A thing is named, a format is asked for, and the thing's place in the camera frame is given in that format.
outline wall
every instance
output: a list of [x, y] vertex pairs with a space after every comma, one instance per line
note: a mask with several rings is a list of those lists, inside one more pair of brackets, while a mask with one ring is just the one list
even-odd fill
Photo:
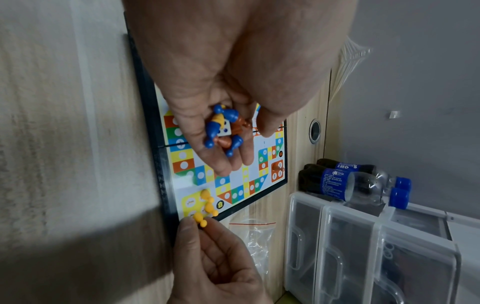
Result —
[[479, 6], [360, 0], [350, 37], [372, 53], [330, 101], [325, 155], [410, 177], [412, 202], [480, 218]]

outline blue label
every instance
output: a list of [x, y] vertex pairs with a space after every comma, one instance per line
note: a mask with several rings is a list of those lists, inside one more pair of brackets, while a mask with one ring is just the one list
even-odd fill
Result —
[[349, 172], [335, 169], [325, 169], [321, 176], [321, 192], [324, 195], [345, 200], [345, 189], [349, 179]]
[[343, 170], [343, 171], [350, 171], [350, 172], [357, 172], [360, 166], [355, 164], [348, 164], [348, 163], [338, 163], [335, 169]]

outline board game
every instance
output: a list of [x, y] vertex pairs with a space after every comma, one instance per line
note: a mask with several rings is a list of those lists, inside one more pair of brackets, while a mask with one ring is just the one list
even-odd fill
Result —
[[244, 208], [287, 183], [287, 125], [283, 122], [270, 137], [256, 128], [257, 106], [252, 119], [254, 162], [229, 176], [217, 176], [193, 151], [159, 88], [153, 83], [128, 36], [135, 75], [145, 115], [153, 162], [158, 178], [161, 208], [173, 242], [179, 221], [204, 210], [200, 192], [208, 189], [218, 211], [217, 220]]

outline wood grain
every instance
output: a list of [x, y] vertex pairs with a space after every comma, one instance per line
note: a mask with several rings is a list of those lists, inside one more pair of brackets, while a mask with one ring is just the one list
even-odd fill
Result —
[[[0, 3], [0, 302], [165, 303], [172, 255], [118, 0]], [[266, 285], [283, 292], [288, 195], [328, 86], [288, 119], [287, 186], [232, 216], [277, 222]]]

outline plastic bag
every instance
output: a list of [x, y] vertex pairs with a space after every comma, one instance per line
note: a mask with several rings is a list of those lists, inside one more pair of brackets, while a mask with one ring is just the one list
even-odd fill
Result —
[[331, 94], [330, 100], [338, 93], [357, 65], [365, 60], [371, 52], [371, 48], [359, 46], [353, 42], [350, 37], [346, 38], [346, 42], [340, 50], [340, 66], [338, 67], [335, 78], [332, 79], [333, 86], [331, 90], [333, 94]]
[[267, 223], [255, 218], [229, 225], [230, 231], [238, 235], [245, 243], [263, 281], [269, 273], [270, 239], [275, 225], [276, 223]]

